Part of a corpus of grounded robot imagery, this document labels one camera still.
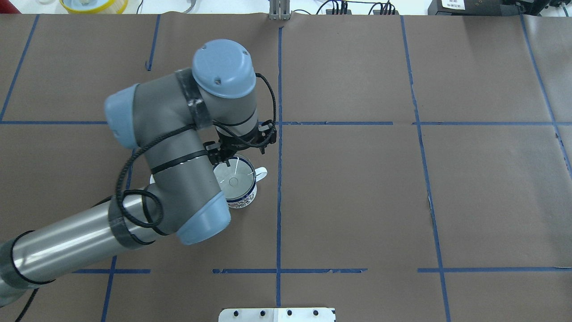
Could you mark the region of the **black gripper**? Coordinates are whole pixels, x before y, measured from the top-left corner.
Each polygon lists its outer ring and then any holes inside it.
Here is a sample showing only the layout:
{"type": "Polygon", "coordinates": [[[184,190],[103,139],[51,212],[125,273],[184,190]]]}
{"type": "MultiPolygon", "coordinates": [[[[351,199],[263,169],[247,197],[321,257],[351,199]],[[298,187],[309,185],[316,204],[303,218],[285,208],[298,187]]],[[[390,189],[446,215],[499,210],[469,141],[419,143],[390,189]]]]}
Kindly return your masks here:
{"type": "Polygon", "coordinates": [[[220,127],[216,127],[216,131],[220,141],[206,141],[204,143],[204,149],[212,166],[224,163],[226,167],[231,167],[235,153],[262,142],[262,133],[257,127],[246,135],[236,135],[235,137],[220,127]]]}

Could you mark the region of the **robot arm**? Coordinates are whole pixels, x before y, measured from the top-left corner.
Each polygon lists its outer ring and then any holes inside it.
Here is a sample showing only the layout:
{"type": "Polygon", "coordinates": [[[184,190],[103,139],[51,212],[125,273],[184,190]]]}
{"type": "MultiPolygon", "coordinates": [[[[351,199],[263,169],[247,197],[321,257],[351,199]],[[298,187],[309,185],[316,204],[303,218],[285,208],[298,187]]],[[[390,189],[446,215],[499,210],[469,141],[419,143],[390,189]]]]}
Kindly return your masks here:
{"type": "Polygon", "coordinates": [[[175,234],[202,242],[230,223],[213,172],[238,152],[276,142],[277,103],[260,122],[252,56],[238,42],[213,39],[189,68],[110,95],[106,122],[133,151],[103,203],[1,244],[1,306],[27,291],[175,234]]]}

